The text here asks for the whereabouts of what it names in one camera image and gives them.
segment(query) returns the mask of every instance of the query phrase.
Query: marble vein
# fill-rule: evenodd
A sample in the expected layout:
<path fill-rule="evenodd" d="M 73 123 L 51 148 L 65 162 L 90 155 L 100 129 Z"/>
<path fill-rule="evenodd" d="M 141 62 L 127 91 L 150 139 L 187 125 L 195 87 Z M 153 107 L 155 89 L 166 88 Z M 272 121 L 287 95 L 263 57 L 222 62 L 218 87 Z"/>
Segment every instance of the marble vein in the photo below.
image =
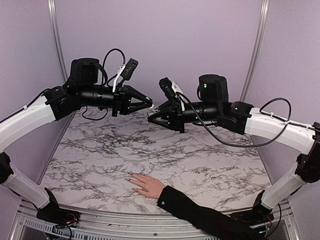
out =
<path fill-rule="evenodd" d="M 101 113 L 89 108 L 91 117 Z M 217 142 L 200 126 L 179 134 L 147 121 L 146 111 L 91 121 L 77 113 L 51 160 L 41 185 L 59 203 L 122 213 L 164 214 L 156 200 L 135 193 L 128 172 L 144 173 L 218 211 L 251 207 L 270 184 L 255 148 Z M 224 129 L 224 141 L 251 144 Z"/>

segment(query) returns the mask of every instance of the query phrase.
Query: wall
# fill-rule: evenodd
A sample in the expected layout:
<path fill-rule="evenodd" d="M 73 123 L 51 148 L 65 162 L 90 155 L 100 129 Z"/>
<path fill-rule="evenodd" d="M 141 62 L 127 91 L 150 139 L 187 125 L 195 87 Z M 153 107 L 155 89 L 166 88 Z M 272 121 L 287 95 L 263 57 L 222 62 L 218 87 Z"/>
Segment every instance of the wall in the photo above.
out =
<path fill-rule="evenodd" d="M 256 0 L 56 0 L 66 63 L 83 57 L 103 61 L 107 51 L 120 48 L 127 59 L 139 61 L 127 84 L 156 104 L 165 101 L 161 78 L 177 81 L 195 101 L 199 76 L 210 73 L 225 76 L 229 99 L 238 100 L 260 9 Z M 112 53 L 108 74 L 114 75 L 121 63 L 120 54 Z"/>
<path fill-rule="evenodd" d="M 320 120 L 320 1 L 270 1 L 267 26 L 247 99 L 257 107 L 275 97 L 290 100 L 292 119 Z M 287 116 L 285 104 L 269 110 Z M 298 153 L 279 144 L 259 149 L 267 172 L 277 181 Z M 320 182 L 308 184 L 289 198 L 303 240 L 320 239 Z"/>
<path fill-rule="evenodd" d="M 2 0 L 0 7 L 0 119 L 43 89 L 63 83 L 48 1 Z M 12 162 L 38 181 L 65 121 L 43 126 L 7 149 Z M 0 186 L 0 238 L 8 239 L 20 199 Z"/>

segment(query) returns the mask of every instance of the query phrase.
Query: white marble tabletop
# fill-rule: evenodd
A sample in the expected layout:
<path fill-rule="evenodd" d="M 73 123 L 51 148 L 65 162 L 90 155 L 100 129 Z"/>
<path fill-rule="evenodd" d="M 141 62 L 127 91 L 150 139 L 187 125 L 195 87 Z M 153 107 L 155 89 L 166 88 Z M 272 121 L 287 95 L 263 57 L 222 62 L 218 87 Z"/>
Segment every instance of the white marble tabletop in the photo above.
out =
<path fill-rule="evenodd" d="M 146 111 L 100 121 L 78 112 L 61 140 L 41 185 L 58 202 L 109 212 L 164 214 L 125 180 L 128 172 L 148 174 L 218 211 L 252 207 L 270 184 L 255 148 L 217 142 L 200 126 L 186 124 L 180 134 L 147 121 Z M 89 108 L 91 117 L 103 113 Z M 224 141 L 251 144 L 249 137 L 224 129 Z"/>

